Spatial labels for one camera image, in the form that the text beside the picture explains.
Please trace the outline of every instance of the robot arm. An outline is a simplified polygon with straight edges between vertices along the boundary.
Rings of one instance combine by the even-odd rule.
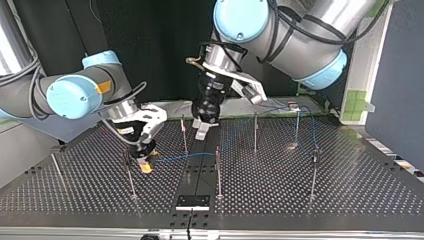
[[[146,84],[133,90],[113,51],[84,58],[84,70],[79,72],[40,76],[38,58],[31,56],[7,1],[0,1],[0,42],[0,117],[57,114],[79,119],[99,113],[107,126],[129,144],[130,154],[142,170],[151,171],[149,156],[156,147],[153,138],[167,115],[154,105],[134,102]]]
[[[197,119],[193,126],[199,128],[196,138],[204,139],[209,127],[216,124],[219,104],[230,88],[253,104],[266,101],[261,84],[236,67],[242,59],[241,49],[308,88],[324,89],[338,79],[347,63],[341,46],[353,41],[349,36],[377,2],[319,0],[298,19],[281,12],[275,0],[217,1],[213,39],[218,43],[212,42],[206,49],[201,95],[192,107]]]

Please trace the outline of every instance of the thin metal pole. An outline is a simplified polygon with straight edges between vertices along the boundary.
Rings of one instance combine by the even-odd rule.
[[[299,122],[300,122],[300,111],[297,111],[296,117],[296,133],[295,133],[295,144],[298,145],[299,141]]]
[[[57,173],[59,173],[59,176],[63,178],[62,171],[60,170],[59,164],[57,163],[56,156],[54,155],[54,153],[50,154],[50,156],[53,159],[53,163],[54,163],[54,166],[56,167]]]
[[[219,147],[216,147],[216,168],[218,172],[218,199],[221,200],[224,198],[222,195],[222,187],[221,187],[221,154],[219,152]]]
[[[184,151],[187,154],[188,153],[188,148],[187,148],[186,128],[185,128],[185,125],[184,125],[184,114],[181,116],[181,131],[183,132]]]
[[[258,114],[255,112],[255,153],[258,151]]]
[[[315,182],[317,178],[317,164],[314,163],[314,176],[312,177],[311,200],[315,198]]]
[[[135,193],[134,182],[133,182],[133,180],[132,180],[132,175],[131,175],[131,171],[130,171],[129,166],[128,166],[128,170],[127,170],[127,172],[128,172],[128,178],[129,178],[129,180],[130,180],[130,184],[131,184],[132,198],[133,198],[133,199],[137,199],[137,194]]]

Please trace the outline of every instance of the cable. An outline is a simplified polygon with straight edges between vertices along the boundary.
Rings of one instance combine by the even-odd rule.
[[[88,4],[90,5],[90,11],[91,11],[91,14],[93,15],[93,17],[94,17],[97,21],[99,21],[99,22],[101,23],[102,21],[100,20],[100,18],[99,18],[99,17],[97,17],[97,15],[94,13],[94,10],[93,10],[93,0],[90,0],[90,2],[89,2]]]
[[[297,26],[295,23],[293,23],[287,16],[285,16],[282,12],[278,10],[278,7],[275,8],[275,5],[277,5],[276,0],[269,0],[271,8],[278,13],[278,16],[280,19],[282,19],[284,22],[286,22],[290,27],[295,29],[296,31],[302,33],[303,35],[310,37],[314,40],[317,40],[322,43],[326,44],[332,44],[332,45],[344,45],[348,43],[353,43],[355,41],[358,41],[359,39],[363,38],[377,23],[377,20],[381,17],[384,10],[386,9],[387,5],[390,3],[390,0],[385,0],[383,5],[378,10],[377,14],[375,15],[374,19],[371,21],[371,23],[368,25],[368,27],[360,34],[358,34],[355,37],[350,37],[347,40],[333,40],[328,38],[323,38],[318,35],[315,35],[311,32],[308,32],[307,30]]]
[[[268,1],[268,3],[271,6],[271,8],[274,9],[273,33],[272,33],[272,37],[271,37],[271,44],[268,48],[267,54],[265,55],[265,57],[262,60],[259,59],[259,57],[257,58],[259,63],[265,63],[268,60],[268,58],[271,56],[272,52],[274,51],[275,43],[277,42],[277,37],[278,37],[278,23],[280,21],[280,19],[278,17],[278,13],[279,13],[278,5],[277,5],[277,2],[275,0],[274,1]]]
[[[314,115],[312,114],[312,111],[311,111],[311,109],[309,109],[309,107],[307,107],[307,106],[299,106],[299,108],[302,110],[302,108],[303,109],[306,109],[308,112],[309,112],[309,116],[310,116],[310,118],[311,118],[311,121],[312,121],[312,136],[313,136],[313,139],[314,139],[314,145],[315,146],[318,146],[318,142],[317,142],[317,127],[316,127],[316,124],[315,124],[315,118],[314,118]]]
[[[222,48],[222,50],[224,51],[225,55],[227,55],[227,57],[230,59],[230,61],[234,64],[234,66],[236,67],[236,70],[238,72],[243,72],[242,67],[240,66],[240,64],[233,58],[233,56],[231,56],[231,54],[228,52],[228,50],[226,49],[226,47],[230,46],[230,47],[237,47],[243,50],[243,56],[246,56],[247,54],[247,50],[238,46],[237,44],[234,43],[226,43],[226,42],[222,42],[221,40],[221,36],[219,34],[219,32],[216,30],[216,28],[213,29],[213,32],[215,34],[215,37],[217,38],[218,41],[208,41],[208,42],[201,42],[200,46],[204,46],[204,45],[209,45],[209,44],[215,44],[218,45]]]
[[[133,90],[132,93],[130,95],[128,95],[128,97],[125,97],[124,99],[122,99],[121,101],[117,102],[117,103],[113,103],[110,105],[106,105],[106,107],[98,109],[96,111],[94,111],[93,113],[100,113],[103,112],[105,110],[111,109],[119,104],[121,104],[123,101],[126,101],[128,99],[134,98],[135,96],[137,96],[138,94],[140,94],[145,88],[147,87],[147,82],[141,82],[140,84],[138,84]]]
[[[31,115],[39,120],[39,121],[43,121],[45,119],[47,119],[49,117],[49,115],[47,113],[45,113],[37,104],[35,101],[35,96],[34,96],[34,91],[35,91],[35,85],[37,82],[37,78],[39,78],[39,73],[41,70],[41,66],[38,66],[35,69],[35,72],[32,76],[31,79],[31,83],[30,83],[30,87],[29,87],[29,95],[28,95],[28,104],[29,104],[29,110],[31,112]]]

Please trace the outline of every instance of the vertical post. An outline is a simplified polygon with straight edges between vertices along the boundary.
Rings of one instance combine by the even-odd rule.
[[[255,126],[254,126],[254,131],[255,131],[255,153],[258,151],[258,114],[255,112]]]
[[[57,163],[56,156],[54,155],[54,153],[50,154],[50,156],[51,156],[51,157],[52,157],[52,159],[53,159],[53,163],[54,163],[54,166],[55,166],[55,168],[56,168],[57,173],[59,174],[59,176],[60,176],[61,178],[63,178],[62,171],[60,170],[59,164]]]
[[[129,167],[129,166],[128,166],[128,168],[127,168],[127,172],[128,172],[128,179],[129,179],[129,181],[130,181],[131,191],[132,191],[132,196],[131,196],[131,198],[132,198],[133,200],[135,200],[135,199],[137,199],[138,197],[137,197],[137,193],[135,192],[134,182],[133,182],[133,179],[132,179],[131,170],[130,170],[130,167]]]
[[[218,199],[221,200],[224,198],[222,195],[222,186],[221,186],[221,153],[219,152],[219,146],[216,147],[216,170],[218,173]]]
[[[299,122],[300,122],[300,110],[297,111],[296,116],[296,133],[295,133],[295,146],[299,143]]]
[[[186,128],[184,125],[184,114],[181,116],[181,131],[183,133],[183,139],[184,139],[184,152],[185,154],[188,154]]]

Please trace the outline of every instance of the dark background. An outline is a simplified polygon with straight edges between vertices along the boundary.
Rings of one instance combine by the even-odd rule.
[[[209,40],[214,2],[15,0],[47,74],[78,71],[86,53],[112,49],[133,86],[148,82],[138,96],[142,101],[192,100],[198,95],[198,69],[187,65],[185,58],[198,56],[199,42]],[[248,54],[242,65],[262,82],[268,96],[297,93],[290,77],[259,64],[255,56]],[[341,89],[345,79],[338,84]],[[341,104],[340,96],[329,97]]]

